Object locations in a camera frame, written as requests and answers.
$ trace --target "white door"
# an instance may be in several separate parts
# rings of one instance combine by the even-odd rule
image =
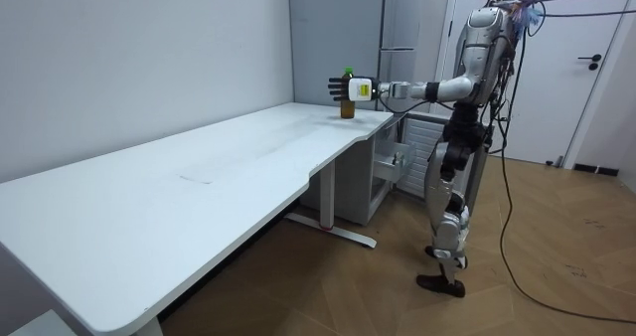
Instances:
[[[453,76],[455,45],[468,15],[485,2],[455,0],[454,27],[444,59],[443,79]],[[549,13],[559,14],[620,11],[626,3],[627,0],[567,0],[546,5]],[[619,19],[620,16],[547,18],[541,31],[528,39],[506,157],[545,163],[565,155],[600,72],[590,70],[591,60],[579,58],[600,55],[598,63],[602,65]],[[520,55],[521,43],[516,67]],[[510,84],[508,98],[513,86]],[[437,107],[435,113],[448,112]],[[497,132],[493,149],[498,149],[501,143],[501,134]]]

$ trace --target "brown bottle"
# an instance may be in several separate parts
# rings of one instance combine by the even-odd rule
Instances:
[[[345,74],[342,76],[343,79],[349,78],[351,79],[354,76],[354,69],[351,67],[345,68]],[[340,117],[341,118],[354,118],[356,114],[356,103],[353,101],[340,101]]]

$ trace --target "open drawer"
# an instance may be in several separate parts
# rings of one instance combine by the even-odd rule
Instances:
[[[391,182],[399,181],[410,168],[414,156],[415,148],[413,146],[377,140],[374,154],[374,177]]]

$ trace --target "door handle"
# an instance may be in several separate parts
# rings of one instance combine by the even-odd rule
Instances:
[[[597,63],[597,62],[600,62],[601,59],[603,59],[603,56],[600,55],[600,54],[596,54],[593,57],[589,57],[589,58],[581,57],[581,58],[578,58],[578,59],[579,60],[591,60],[591,61]]]

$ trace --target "wooden floor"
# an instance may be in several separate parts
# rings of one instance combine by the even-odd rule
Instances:
[[[288,221],[209,282],[162,327],[171,335],[636,335],[636,326],[563,315],[512,285],[498,249],[508,212],[499,159],[488,161],[471,220],[464,299],[416,286],[419,202],[392,194],[367,228],[371,251]],[[511,161],[507,255],[519,283],[554,306],[636,320],[636,196],[616,178]]]

